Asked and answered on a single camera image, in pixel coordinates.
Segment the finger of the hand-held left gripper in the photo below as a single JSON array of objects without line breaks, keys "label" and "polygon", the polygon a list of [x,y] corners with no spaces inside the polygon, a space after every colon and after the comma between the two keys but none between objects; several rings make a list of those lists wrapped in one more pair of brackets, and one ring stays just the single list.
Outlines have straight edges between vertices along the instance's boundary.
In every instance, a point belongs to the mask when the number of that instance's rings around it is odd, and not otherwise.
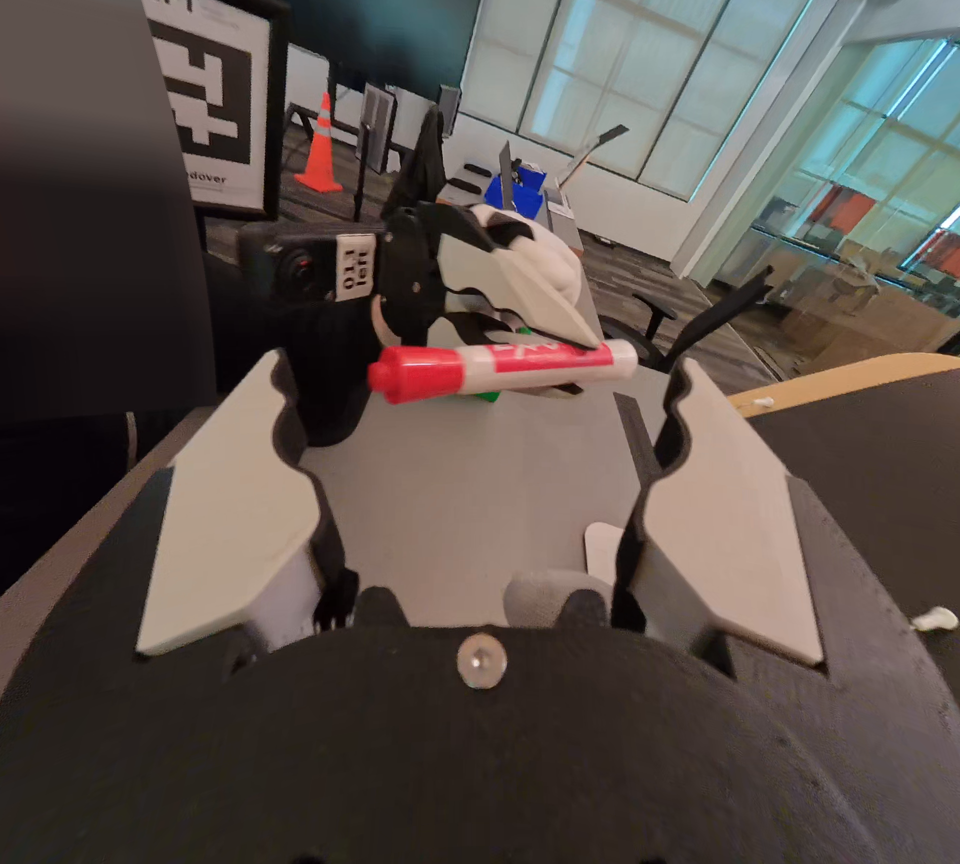
[{"label": "finger of the hand-held left gripper", "polygon": [[601,345],[576,307],[517,252],[484,249],[443,234],[437,262],[447,292],[481,297],[493,311],[519,318],[524,327],[553,341],[588,351]]},{"label": "finger of the hand-held left gripper", "polygon": [[[507,319],[484,313],[454,313],[448,315],[448,344],[450,346],[479,346],[494,344],[515,344],[522,337],[531,337],[535,344],[556,344],[531,330],[511,316]],[[513,393],[528,394],[534,397],[558,399],[578,397],[584,388],[576,382],[564,382],[555,387],[512,388]]]}]

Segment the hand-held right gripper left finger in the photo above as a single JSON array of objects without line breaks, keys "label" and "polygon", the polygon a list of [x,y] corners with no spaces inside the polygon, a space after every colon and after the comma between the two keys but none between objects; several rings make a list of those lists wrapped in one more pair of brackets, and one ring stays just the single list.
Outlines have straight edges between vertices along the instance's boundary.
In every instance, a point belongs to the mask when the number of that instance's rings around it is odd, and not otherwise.
[{"label": "hand-held right gripper left finger", "polygon": [[264,652],[347,627],[358,573],[320,479],[287,355],[268,351],[175,455],[136,652],[240,629]]}]

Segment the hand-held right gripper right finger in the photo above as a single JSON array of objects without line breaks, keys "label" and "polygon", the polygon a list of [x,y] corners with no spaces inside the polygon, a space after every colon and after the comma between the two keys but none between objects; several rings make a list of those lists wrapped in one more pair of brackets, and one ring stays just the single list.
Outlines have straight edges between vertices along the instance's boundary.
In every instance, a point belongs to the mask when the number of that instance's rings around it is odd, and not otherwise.
[{"label": "hand-held right gripper right finger", "polygon": [[615,556],[611,626],[694,655],[723,634],[822,665],[787,468],[689,358],[663,409]]}]

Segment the red dry erase marker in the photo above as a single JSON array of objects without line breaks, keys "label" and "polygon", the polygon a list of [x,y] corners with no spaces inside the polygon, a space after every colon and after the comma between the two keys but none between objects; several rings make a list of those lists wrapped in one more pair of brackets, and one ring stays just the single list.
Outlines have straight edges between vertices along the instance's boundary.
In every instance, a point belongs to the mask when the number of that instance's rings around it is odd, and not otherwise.
[{"label": "red dry erase marker", "polygon": [[369,389],[392,405],[504,391],[585,388],[631,378],[640,367],[623,340],[582,350],[552,342],[476,344],[456,348],[385,348],[366,372]]}]

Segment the person's left forearm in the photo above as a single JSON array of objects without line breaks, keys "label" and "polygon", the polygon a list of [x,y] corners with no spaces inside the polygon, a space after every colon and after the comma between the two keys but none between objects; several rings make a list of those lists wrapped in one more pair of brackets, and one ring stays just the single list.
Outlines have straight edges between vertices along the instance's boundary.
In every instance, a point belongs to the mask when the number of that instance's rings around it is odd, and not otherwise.
[{"label": "person's left forearm", "polygon": [[371,301],[268,300],[257,296],[233,265],[206,251],[201,259],[218,391],[234,390],[262,356],[282,350],[308,444],[329,447],[348,438],[369,399],[368,366],[382,349]]}]

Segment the person's left hand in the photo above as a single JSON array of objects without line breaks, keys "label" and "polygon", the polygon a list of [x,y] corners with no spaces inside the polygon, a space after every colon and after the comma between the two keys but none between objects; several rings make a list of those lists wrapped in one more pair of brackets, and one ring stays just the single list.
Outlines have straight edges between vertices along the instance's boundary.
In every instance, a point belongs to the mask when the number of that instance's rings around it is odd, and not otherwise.
[{"label": "person's left hand", "polygon": [[546,226],[485,203],[467,208],[486,236],[548,284],[570,306],[576,306],[583,288],[583,272],[574,251]]}]

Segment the person's right hand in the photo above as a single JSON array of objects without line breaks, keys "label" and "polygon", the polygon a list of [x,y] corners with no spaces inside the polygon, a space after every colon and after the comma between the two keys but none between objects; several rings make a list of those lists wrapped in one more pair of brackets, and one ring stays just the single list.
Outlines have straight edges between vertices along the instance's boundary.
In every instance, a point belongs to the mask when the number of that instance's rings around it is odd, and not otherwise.
[{"label": "person's right hand", "polygon": [[553,569],[515,574],[503,591],[502,605],[512,628],[607,626],[612,597],[612,586],[593,575]]}]

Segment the blue plastic bin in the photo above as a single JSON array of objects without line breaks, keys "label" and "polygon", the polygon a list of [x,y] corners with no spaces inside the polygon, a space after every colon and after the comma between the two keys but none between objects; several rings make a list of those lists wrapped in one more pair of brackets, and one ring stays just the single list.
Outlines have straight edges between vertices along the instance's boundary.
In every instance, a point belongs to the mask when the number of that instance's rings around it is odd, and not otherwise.
[{"label": "blue plastic bin", "polygon": [[[543,187],[546,173],[524,163],[515,169],[511,182],[511,200],[515,213],[535,220],[544,203]],[[494,175],[484,192],[484,203],[501,210],[503,208],[501,178]]]}]

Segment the orange traffic cone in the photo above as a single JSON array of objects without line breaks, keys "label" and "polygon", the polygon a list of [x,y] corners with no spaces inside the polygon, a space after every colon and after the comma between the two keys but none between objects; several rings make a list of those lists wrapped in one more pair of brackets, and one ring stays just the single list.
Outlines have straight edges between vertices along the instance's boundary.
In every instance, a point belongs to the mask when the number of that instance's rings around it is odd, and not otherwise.
[{"label": "orange traffic cone", "polygon": [[322,95],[305,167],[300,173],[294,174],[294,179],[301,186],[319,194],[344,192],[342,184],[334,176],[329,91]]}]

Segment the background wooden edged desk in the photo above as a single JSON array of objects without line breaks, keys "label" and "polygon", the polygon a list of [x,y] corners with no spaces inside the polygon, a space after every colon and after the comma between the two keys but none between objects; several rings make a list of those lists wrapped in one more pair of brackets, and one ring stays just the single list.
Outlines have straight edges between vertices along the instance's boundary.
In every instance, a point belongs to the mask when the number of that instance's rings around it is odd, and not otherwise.
[{"label": "background wooden edged desk", "polygon": [[[486,192],[498,176],[499,169],[496,166],[489,168],[476,163],[465,163],[440,190],[437,201],[461,208],[484,204]],[[558,236],[577,258],[582,259],[583,238],[566,195],[550,186],[541,187],[539,195],[541,200],[533,219]]]}]

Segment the black draped office chair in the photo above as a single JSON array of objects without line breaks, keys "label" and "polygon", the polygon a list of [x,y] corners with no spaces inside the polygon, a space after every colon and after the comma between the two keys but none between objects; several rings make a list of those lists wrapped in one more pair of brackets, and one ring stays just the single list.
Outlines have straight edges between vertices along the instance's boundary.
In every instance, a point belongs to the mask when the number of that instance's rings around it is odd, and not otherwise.
[{"label": "black draped office chair", "polygon": [[421,203],[435,203],[446,186],[444,120],[438,104],[431,104],[424,114],[415,146],[403,158],[381,208],[382,221],[401,210],[413,210]]}]

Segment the dark panel stand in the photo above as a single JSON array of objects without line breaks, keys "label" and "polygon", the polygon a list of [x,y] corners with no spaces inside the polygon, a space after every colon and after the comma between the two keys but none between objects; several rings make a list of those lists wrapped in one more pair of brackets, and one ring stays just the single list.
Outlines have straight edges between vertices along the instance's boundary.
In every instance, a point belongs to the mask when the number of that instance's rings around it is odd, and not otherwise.
[{"label": "dark panel stand", "polygon": [[367,172],[382,175],[387,171],[397,110],[397,96],[393,91],[369,82],[366,84],[356,134],[358,170],[353,198],[354,223],[361,219]]}]

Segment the black framed marker poster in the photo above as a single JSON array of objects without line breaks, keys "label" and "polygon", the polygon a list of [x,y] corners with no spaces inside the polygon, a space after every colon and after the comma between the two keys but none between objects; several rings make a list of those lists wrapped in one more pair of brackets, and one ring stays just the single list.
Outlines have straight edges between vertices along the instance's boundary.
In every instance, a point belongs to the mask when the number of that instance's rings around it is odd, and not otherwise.
[{"label": "black framed marker poster", "polygon": [[279,0],[141,0],[195,210],[279,211],[290,8]]}]

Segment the cardboard box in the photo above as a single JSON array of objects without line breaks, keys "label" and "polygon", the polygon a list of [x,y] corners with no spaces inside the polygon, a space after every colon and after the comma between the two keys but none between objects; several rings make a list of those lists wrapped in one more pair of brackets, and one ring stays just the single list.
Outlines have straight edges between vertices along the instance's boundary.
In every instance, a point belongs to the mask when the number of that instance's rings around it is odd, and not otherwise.
[{"label": "cardboard box", "polygon": [[780,327],[800,375],[890,354],[939,351],[958,335],[958,318],[855,267],[807,268],[782,297]]}]

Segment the red panel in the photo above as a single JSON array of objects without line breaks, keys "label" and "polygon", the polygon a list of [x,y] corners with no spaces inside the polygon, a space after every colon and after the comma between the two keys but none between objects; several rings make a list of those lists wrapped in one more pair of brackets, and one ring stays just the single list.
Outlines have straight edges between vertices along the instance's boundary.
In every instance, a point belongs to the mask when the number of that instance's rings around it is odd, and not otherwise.
[{"label": "red panel", "polygon": [[908,265],[908,270],[926,275],[936,273],[959,281],[959,232],[936,229],[923,244]]},{"label": "red panel", "polygon": [[833,184],[809,214],[807,221],[837,234],[850,235],[877,201],[850,187]]}]

